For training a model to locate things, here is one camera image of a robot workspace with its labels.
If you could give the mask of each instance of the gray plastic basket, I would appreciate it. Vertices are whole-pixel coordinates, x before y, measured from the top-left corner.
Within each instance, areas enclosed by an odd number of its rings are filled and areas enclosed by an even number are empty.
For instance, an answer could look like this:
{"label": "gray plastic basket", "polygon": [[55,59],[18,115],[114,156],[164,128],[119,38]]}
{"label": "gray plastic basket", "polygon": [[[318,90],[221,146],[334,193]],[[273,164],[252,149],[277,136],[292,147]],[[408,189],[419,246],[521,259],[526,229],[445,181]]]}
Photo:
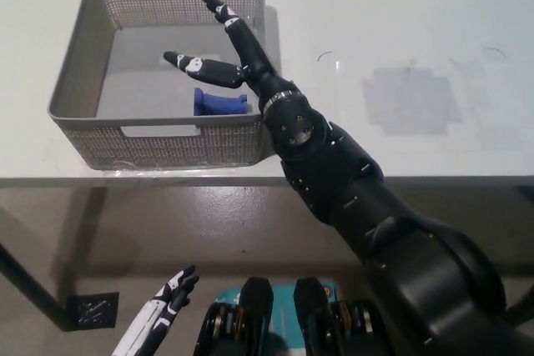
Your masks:
{"label": "gray plastic basket", "polygon": [[[264,0],[225,0],[264,44]],[[162,63],[165,50],[239,63],[201,0],[83,0],[49,114],[95,169],[257,163],[257,98],[224,92]],[[249,95],[246,115],[193,117],[193,90]]]}

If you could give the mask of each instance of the basket handle hole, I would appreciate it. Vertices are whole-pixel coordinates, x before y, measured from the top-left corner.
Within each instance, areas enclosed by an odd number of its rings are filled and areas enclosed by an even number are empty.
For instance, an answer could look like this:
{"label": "basket handle hole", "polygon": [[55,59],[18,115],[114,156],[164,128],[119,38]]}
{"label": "basket handle hole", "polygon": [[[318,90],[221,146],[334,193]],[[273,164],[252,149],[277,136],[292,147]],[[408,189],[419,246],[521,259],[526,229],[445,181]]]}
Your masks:
{"label": "basket handle hole", "polygon": [[129,138],[196,137],[201,134],[200,128],[195,125],[145,125],[121,127],[120,130]]}

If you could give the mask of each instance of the robotic hand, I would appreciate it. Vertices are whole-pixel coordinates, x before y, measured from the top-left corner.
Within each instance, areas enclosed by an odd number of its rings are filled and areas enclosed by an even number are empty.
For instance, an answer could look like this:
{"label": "robotic hand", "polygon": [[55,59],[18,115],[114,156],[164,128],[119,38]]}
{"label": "robotic hand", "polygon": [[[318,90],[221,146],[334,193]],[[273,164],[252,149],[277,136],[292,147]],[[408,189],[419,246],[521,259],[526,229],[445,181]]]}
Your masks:
{"label": "robotic hand", "polygon": [[259,109],[290,185],[335,228],[365,266],[397,327],[419,353],[533,354],[534,343],[503,320],[502,282],[464,234],[419,214],[383,183],[378,164],[283,79],[247,23],[219,0],[203,0],[224,24],[241,66],[164,57],[190,77],[259,96]]}

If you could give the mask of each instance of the table leg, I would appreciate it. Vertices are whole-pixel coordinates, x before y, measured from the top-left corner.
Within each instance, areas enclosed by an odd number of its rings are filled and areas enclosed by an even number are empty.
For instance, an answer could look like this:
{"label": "table leg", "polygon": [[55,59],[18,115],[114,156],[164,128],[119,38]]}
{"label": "table leg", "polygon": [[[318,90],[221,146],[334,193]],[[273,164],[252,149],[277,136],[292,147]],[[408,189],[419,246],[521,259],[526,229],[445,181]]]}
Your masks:
{"label": "table leg", "polygon": [[1,244],[0,272],[64,332],[115,326],[118,293],[73,295],[65,308]]}

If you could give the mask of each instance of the robotic finger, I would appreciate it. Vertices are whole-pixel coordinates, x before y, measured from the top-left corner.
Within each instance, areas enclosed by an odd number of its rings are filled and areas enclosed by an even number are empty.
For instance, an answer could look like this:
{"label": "robotic finger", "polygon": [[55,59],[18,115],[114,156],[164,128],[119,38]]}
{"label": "robotic finger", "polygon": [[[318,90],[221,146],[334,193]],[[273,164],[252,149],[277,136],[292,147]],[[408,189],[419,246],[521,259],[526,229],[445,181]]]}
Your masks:
{"label": "robotic finger", "polygon": [[164,59],[202,83],[226,88],[239,88],[244,81],[241,68],[234,64],[205,58],[193,58],[177,52],[165,52]]}
{"label": "robotic finger", "polygon": [[269,332],[273,290],[266,278],[251,277],[238,304],[212,303],[193,356],[258,356]]}
{"label": "robotic finger", "polygon": [[385,325],[370,300],[328,302],[317,278],[301,278],[293,294],[306,354],[391,356]]}
{"label": "robotic finger", "polygon": [[113,356],[153,356],[164,340],[178,311],[189,304],[187,296],[199,281],[189,266],[172,277],[150,299],[130,324]]}

